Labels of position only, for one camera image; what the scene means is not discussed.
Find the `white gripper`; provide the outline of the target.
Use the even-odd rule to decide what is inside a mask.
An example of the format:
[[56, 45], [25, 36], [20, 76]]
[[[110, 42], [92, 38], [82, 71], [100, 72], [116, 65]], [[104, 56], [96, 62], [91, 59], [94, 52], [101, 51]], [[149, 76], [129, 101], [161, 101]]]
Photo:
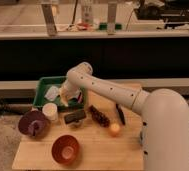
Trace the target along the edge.
[[80, 88], [66, 80], [61, 86], [61, 94], [67, 99], [74, 98], [80, 93]]

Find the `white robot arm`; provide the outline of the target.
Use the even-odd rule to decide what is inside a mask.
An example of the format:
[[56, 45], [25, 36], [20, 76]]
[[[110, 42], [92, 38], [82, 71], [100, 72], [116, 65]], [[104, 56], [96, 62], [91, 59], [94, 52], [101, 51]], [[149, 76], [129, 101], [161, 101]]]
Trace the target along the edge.
[[144, 171], [189, 171], [189, 105], [178, 92], [162, 88], [148, 92], [92, 75], [82, 62], [68, 70], [62, 95], [91, 90], [141, 116]]

